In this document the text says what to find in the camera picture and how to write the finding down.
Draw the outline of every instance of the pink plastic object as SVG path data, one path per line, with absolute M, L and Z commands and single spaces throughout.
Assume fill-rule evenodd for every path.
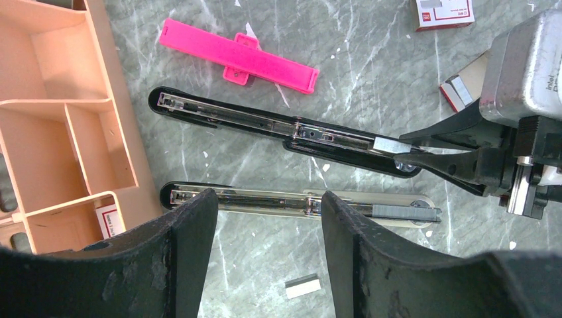
M 245 85 L 249 75 L 254 75 L 311 94 L 320 73 L 317 69 L 259 50 L 259 41 L 245 34 L 236 34 L 235 40 L 229 40 L 172 19 L 164 22 L 160 43 L 226 66 L 223 77 L 240 85 Z

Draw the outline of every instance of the desk organizer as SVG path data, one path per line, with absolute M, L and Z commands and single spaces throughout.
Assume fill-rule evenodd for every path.
M 103 1 L 75 8 L 0 1 L 0 147 L 18 203 L 0 212 L 2 246 L 24 232 L 34 253 L 82 249 L 103 239 L 104 205 L 126 229 L 162 213 Z

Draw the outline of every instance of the red and white box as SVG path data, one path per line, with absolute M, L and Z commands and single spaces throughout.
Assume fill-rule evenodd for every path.
M 416 31 L 460 28 L 475 21 L 472 0 L 411 0 Z
M 103 239 L 108 239 L 125 232 L 123 220 L 119 216 L 117 206 L 115 204 L 106 205 L 105 207 L 98 207 L 95 210 L 99 226 L 101 227 L 101 234 Z
M 476 60 L 439 86 L 441 93 L 455 112 L 462 111 L 480 99 L 489 55 L 489 51 L 482 53 Z

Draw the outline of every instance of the organizer compartment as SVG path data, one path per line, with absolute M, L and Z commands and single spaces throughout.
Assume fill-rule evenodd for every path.
M 87 196 L 66 119 L 60 118 L 64 106 L 17 106 L 25 111 L 0 109 L 0 144 L 19 197 L 20 211 L 34 211 Z M 40 111 L 26 113 L 33 109 Z
M 90 194 L 135 185 L 115 112 L 66 105 L 66 117 Z
M 114 202 L 111 196 L 106 196 L 104 201 Z M 96 205 L 101 204 L 101 198 L 96 197 L 27 215 L 34 252 L 43 254 L 60 250 L 81 250 L 103 240 L 95 214 Z
M 0 38 L 0 101 L 107 98 L 84 12 L 2 0 Z

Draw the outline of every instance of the table surface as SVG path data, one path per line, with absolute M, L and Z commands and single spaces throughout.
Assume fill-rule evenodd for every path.
M 364 131 L 400 136 L 453 114 L 438 84 L 474 60 L 495 36 L 562 1 L 475 1 L 476 23 L 414 32 L 408 0 L 105 0 L 157 188 L 166 182 L 247 189 L 422 193 L 443 222 L 394 229 L 456 256 L 485 250 L 560 249 L 562 216 L 515 217 L 497 198 L 475 197 L 429 172 L 401 180 L 283 149 L 279 140 L 213 130 L 154 114 L 146 98 L 166 85 L 200 95 Z M 166 18 L 234 38 L 317 68 L 312 95 L 255 79 L 245 87 L 223 67 L 158 43 Z M 322 290 L 287 299 L 284 282 L 317 273 Z M 316 219 L 220 212 L 200 317 L 334 317 L 321 223 Z

